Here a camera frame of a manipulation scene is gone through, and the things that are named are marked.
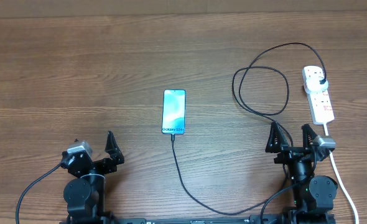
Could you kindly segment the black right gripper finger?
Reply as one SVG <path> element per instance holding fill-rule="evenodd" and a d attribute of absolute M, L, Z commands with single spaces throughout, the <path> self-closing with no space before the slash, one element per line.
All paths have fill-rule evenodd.
<path fill-rule="evenodd" d="M 269 138 L 267 140 L 265 152 L 280 153 L 289 147 L 286 137 L 277 122 L 271 123 Z"/>
<path fill-rule="evenodd" d="M 306 149 L 311 149 L 314 144 L 314 139 L 317 134 L 313 131 L 309 124 L 304 124 L 302 126 L 302 137 L 303 137 L 303 147 Z"/>

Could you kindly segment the blue smartphone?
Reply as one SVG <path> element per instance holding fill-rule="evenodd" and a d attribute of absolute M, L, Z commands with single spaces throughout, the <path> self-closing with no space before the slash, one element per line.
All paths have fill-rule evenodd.
<path fill-rule="evenodd" d="M 162 110 L 162 133 L 185 133 L 185 90 L 165 90 Z"/>

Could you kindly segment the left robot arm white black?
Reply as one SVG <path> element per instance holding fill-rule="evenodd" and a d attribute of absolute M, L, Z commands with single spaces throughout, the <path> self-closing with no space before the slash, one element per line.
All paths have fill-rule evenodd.
<path fill-rule="evenodd" d="M 20 209 L 26 193 L 60 167 L 75 177 L 63 190 L 68 212 L 65 223 L 116 223 L 113 213 L 105 211 L 105 175 L 116 172 L 117 166 L 124 163 L 124 156 L 112 131 L 107 132 L 105 152 L 108 157 L 93 161 L 89 143 L 76 139 L 62 152 L 62 159 L 54 168 L 25 188 L 16 205 L 16 223 L 20 223 Z"/>

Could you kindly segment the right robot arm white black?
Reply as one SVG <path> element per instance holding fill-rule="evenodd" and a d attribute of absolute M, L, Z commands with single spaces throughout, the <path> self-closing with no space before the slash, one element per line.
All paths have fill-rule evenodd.
<path fill-rule="evenodd" d="M 302 126 L 303 146 L 289 146 L 277 122 L 271 124 L 266 152 L 276 153 L 276 164 L 287 166 L 290 186 L 272 195 L 262 206 L 260 223 L 335 223 L 333 200 L 338 184 L 326 175 L 315 175 L 318 162 L 326 159 L 336 147 L 329 136 L 316 134 L 309 124 Z M 283 209 L 278 215 L 265 215 L 266 206 L 280 194 L 293 192 L 293 207 Z"/>

